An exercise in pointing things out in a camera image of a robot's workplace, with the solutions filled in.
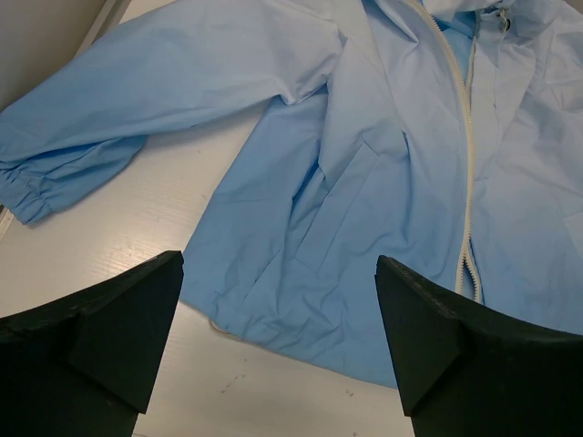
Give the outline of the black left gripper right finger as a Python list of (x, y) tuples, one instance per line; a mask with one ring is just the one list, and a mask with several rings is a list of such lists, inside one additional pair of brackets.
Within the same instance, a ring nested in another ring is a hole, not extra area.
[(579, 436), (582, 339), (491, 310), (396, 259), (375, 285), (418, 436)]

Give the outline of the light blue hooded jacket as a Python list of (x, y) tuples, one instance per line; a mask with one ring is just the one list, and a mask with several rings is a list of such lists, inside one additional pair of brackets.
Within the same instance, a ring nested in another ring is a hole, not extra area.
[(563, 1), (176, 1), (1, 115), (25, 223), (152, 134), (269, 107), (184, 255), (221, 329), (395, 386), (374, 286), (392, 257), (509, 316), (582, 331), (582, 16)]

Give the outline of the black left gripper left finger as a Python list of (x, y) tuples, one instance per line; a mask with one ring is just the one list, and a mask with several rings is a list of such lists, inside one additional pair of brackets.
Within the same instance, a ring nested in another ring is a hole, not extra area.
[(146, 413), (183, 280), (169, 250), (1, 319), (4, 436), (129, 436)]

